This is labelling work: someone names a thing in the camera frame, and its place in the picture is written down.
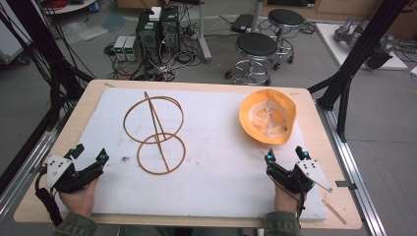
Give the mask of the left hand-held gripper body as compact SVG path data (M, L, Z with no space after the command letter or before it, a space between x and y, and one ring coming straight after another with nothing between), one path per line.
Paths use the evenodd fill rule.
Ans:
M82 190L98 177L95 164L77 171L69 158L49 155L46 165L46 187L62 193L75 193Z

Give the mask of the person's left hand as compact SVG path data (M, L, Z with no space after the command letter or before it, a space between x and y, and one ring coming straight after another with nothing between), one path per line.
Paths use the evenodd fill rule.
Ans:
M69 213L90 217L94 206L94 194L98 180L94 179L82 190L67 194L60 193L59 198Z

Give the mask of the small metal bracket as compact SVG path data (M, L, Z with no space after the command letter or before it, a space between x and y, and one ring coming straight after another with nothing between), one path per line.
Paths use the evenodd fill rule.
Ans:
M357 189L357 186L355 183L351 183L349 181L336 181L335 182L336 186L338 188L347 188L349 191L355 191Z

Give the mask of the brown wire ring hat rack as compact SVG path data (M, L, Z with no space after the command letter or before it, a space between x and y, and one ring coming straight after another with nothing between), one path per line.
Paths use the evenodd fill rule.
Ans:
M180 112L181 115L181 122L179 124L179 126L177 127L177 129L174 132L167 132L163 126L162 126L162 122L161 119L159 118L159 115L157 114L157 110L155 108L154 105L154 101L155 100L162 100L162 101L166 101L169 102L171 104L173 104ZM149 114L150 114L150 118L151 118L151 122L152 122L152 126L153 126L153 130L154 133L152 135L149 135L147 138L143 139L143 140L139 140L137 138L135 138L129 131L128 131L128 127L127 127L127 122L128 122L128 118L129 115L140 105L146 103L149 107ZM174 99L173 97L170 96L166 96L166 95L157 95L157 96L150 96L146 91L144 92L144 98L141 99L140 101L136 102L135 104L133 104L125 113L124 118L123 118L123 130L125 132L125 134L133 141L139 143L139 147L137 150L137 161L139 166L146 171L146 173L152 174L152 175L165 175L168 173L171 173L173 171L175 171L176 169L178 169L181 164L184 162L185 157L186 157L186 146L185 143L177 136L177 134L181 131L183 125L184 125L184 121L185 121L185 114L183 111L183 108L180 104L180 102L176 99ZM162 144L164 142L167 142L171 139L175 138L182 146L182 150L183 150L183 155L180 159L180 161L174 166L174 167L170 167L168 165L168 161L167 158L163 152L163 148L162 148ZM159 150L159 154L162 158L165 170L164 171L153 171L150 170L148 168L146 168L143 165L143 162L141 160L141 150L142 147L144 145L156 145L158 150Z

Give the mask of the orange bucket hat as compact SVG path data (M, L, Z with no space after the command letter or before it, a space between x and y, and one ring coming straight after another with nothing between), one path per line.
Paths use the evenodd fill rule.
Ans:
M296 120L296 104L275 89L261 89L249 94L239 108L239 121L253 139L269 145L284 145Z

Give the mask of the aluminium rail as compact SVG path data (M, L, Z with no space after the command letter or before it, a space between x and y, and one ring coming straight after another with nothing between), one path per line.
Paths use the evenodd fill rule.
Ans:
M350 147L336 131L337 118L334 112L326 111L321 107L317 107L317 110L328 132L328 137L334 145L333 149L345 175L348 189L359 209L361 220L365 223L371 236L387 236Z
M51 110L48 110L0 175L0 222L6 217L29 180L36 174L40 162L50 152L71 113L72 110L62 109L57 121L53 123Z

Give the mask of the grey equipment case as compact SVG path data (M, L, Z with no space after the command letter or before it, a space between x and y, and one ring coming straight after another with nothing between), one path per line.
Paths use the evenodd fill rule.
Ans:
M23 47L13 34L0 24L0 64L10 64L23 51Z

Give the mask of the white table cloth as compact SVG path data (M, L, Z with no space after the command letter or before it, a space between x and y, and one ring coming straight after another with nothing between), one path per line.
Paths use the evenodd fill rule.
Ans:
M185 143L181 166L165 175L146 173L138 164L139 143L123 130L126 111L144 98L166 95L178 100L185 121L177 136ZM262 217L273 209L274 186L266 174L265 155L272 149L277 162L294 167L295 149L305 142L299 125L282 145L263 144L242 128L238 110L246 93L168 91L152 88L108 88L89 118L78 142L85 148L75 166L82 170L94 163L105 148L109 160L95 192L94 212L162 216ZM155 100L157 114L167 132L181 122L171 103ZM154 133L149 107L137 107L128 118L128 131L143 140ZM181 159L181 144L162 144L168 165ZM156 145L144 145L143 165L153 171L165 167Z

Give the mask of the black computer tower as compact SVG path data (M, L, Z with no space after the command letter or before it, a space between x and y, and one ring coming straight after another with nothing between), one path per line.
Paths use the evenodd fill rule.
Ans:
M149 19L149 11L139 15L136 35L143 57L148 57L153 63L159 64L159 45L161 43L160 22Z
M172 53L180 51L179 39L179 9L177 6L162 10L161 28L165 48Z

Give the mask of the person's right hand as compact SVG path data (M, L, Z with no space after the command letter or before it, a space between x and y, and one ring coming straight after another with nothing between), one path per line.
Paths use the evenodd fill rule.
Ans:
M279 184L275 185L274 209L297 214L299 210L300 194L288 192Z

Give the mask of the light wooden table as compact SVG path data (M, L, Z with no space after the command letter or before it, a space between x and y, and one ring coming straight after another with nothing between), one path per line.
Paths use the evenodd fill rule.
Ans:
M257 87L233 86L216 84L193 84L193 83L160 83L160 82L133 82L95 80L89 83L80 102L64 126L62 132L51 148L53 153L60 153L76 143L87 125L88 119L99 103L101 95L106 89L162 89L168 91L196 91L196 92L225 92L237 94L239 92L250 93L257 91ZM331 183L344 181L342 169L339 167L336 154L330 144L325 126L322 123L319 112L313 102L313 98L304 88L281 88L281 92L290 96L297 105L298 122L303 135L307 150L322 164L323 169ZM324 200L329 202L347 221L343 225L324 205L327 218L323 221L304 220L301 225L306 229L334 229L334 230L357 230L363 226L354 200L347 188L335 186L332 193L321 191ZM255 218L237 217L214 217L214 216L145 216L128 214L101 214L95 213L92 218L100 224L159 224L175 226L213 226L213 227L249 227L260 228L263 220ZM43 204L34 195L34 190L29 189L14 212L13 219L20 223L48 223L49 214Z

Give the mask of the white round table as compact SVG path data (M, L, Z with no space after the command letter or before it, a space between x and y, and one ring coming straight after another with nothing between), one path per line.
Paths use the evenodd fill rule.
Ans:
M43 7L42 10L48 15L70 13L84 8L88 8L91 4L95 4L97 0L83 0L82 4L67 4L62 8Z

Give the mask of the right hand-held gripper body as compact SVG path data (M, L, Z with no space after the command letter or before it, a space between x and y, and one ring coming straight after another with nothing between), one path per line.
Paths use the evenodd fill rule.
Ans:
M333 191L324 170L316 160L297 161L285 177L284 188L294 194L308 193L315 185L329 193Z

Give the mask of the white floor platform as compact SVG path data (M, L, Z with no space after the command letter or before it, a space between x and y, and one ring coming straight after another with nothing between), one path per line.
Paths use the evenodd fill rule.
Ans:
M322 40L327 44L333 59L338 65L341 65L350 53L351 48L345 42L337 42L333 39L334 32L339 28L339 25L316 23L316 27ZM391 58L384 63L381 70L401 71L407 68L393 52L390 56Z

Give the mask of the grey metal desk leg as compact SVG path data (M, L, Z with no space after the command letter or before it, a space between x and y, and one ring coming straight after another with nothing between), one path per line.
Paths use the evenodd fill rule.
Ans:
M265 0L256 0L255 1L255 7L253 12L253 20L251 25L251 32L257 32L258 31L258 25L259 25L259 18L261 15L261 11L263 8Z
M198 42L202 50L204 62L209 63L212 59L212 56L209 51L209 46L205 38L205 0L198 0L198 4L199 4Z

